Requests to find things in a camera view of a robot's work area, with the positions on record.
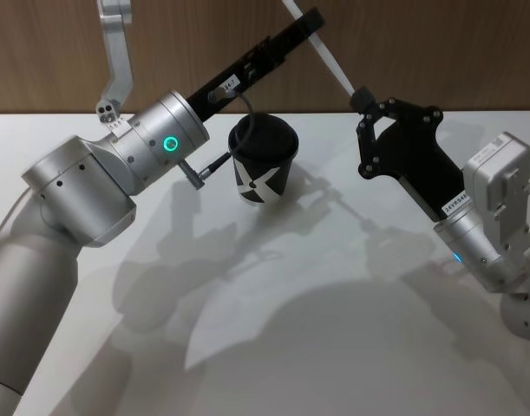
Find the wood panel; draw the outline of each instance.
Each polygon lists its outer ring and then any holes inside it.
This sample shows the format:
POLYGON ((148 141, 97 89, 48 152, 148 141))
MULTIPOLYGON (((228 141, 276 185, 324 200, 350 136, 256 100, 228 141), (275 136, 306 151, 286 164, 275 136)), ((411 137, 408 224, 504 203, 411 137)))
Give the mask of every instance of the wood panel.
MULTIPOLYGON (((126 110, 190 95, 291 17, 279 0, 132 0, 126 110)), ((530 0, 300 0, 355 84, 446 109, 530 108, 530 0)), ((0 112, 91 112, 108 78, 95 0, 0 0, 0 112)), ((249 93, 262 111, 347 111, 308 44, 249 93)), ((243 109, 238 103, 228 107, 243 109)))

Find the black cup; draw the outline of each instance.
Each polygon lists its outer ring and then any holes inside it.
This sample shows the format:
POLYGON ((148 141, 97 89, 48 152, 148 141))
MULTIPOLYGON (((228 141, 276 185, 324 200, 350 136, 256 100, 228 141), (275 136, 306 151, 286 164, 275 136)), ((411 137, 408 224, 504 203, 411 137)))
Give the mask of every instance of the black cup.
MULTIPOLYGON (((233 152, 239 195, 252 204, 271 203, 284 193, 291 161, 299 139, 288 123, 269 114, 256 113, 251 137, 233 152)), ((228 136, 230 152, 244 138, 250 116, 239 121, 228 136)))

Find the white label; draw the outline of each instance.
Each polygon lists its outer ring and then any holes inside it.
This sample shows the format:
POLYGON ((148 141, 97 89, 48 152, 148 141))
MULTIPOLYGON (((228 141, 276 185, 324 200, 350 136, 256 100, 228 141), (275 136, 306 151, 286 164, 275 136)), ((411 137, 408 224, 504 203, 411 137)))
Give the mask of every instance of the white label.
POLYGON ((241 84, 241 82, 239 82, 238 77, 234 74, 226 81, 222 82, 220 86, 227 91, 228 89, 236 88, 239 84, 241 84))
POLYGON ((484 162, 486 162, 490 157, 498 152, 502 147, 504 147, 507 143, 509 143, 511 139, 505 135, 501 135, 496 137, 494 140, 492 140, 486 147, 481 149, 480 152, 478 152, 475 156, 471 158, 471 160, 478 166, 482 165, 484 162))
POLYGON ((442 207, 442 209, 446 213, 447 216, 450 216, 458 208, 466 204, 470 199, 471 198, 465 193, 465 191, 463 191, 462 193, 457 195, 455 198, 453 198, 451 201, 449 201, 447 204, 445 204, 442 207))

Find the robotic arm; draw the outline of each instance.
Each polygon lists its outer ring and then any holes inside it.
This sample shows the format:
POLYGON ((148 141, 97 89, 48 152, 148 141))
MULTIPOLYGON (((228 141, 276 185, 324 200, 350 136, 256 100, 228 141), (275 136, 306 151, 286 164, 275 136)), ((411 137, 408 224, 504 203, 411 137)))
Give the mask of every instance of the robotic arm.
POLYGON ((193 175, 186 157, 209 140, 203 122, 235 98, 216 100, 217 88, 245 91, 323 24, 313 9, 187 100, 167 93, 128 121, 119 118, 125 97, 107 88, 97 113, 113 123, 111 133, 96 142, 73 137, 23 175, 29 189, 0 227, 0 416, 16 409, 62 319, 82 247, 101 247, 126 230, 135 219, 130 197, 173 167, 193 175))
POLYGON ((436 223, 455 259, 487 291, 503 294, 508 329, 530 340, 530 146, 502 133, 461 172, 436 143, 439 108, 394 98, 376 103, 365 87, 350 104, 363 115, 357 127, 361 176, 395 178, 436 223), (374 125, 382 117, 395 123, 377 138, 374 125))

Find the white table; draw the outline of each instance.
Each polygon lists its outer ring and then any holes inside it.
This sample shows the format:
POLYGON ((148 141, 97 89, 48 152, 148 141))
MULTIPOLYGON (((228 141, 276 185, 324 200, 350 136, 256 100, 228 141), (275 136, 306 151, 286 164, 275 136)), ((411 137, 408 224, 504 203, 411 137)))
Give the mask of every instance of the white table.
MULTIPOLYGON (((283 115, 300 150, 285 203, 238 197, 228 163, 176 169, 134 225, 79 258, 80 283, 18 416, 530 415, 530 342, 509 334, 393 179, 357 174, 354 114, 283 115)), ((239 119, 207 123, 225 149, 239 119)), ((459 166, 528 113, 448 113, 459 166)), ((0 116, 0 222, 36 158, 94 115, 0 116)))

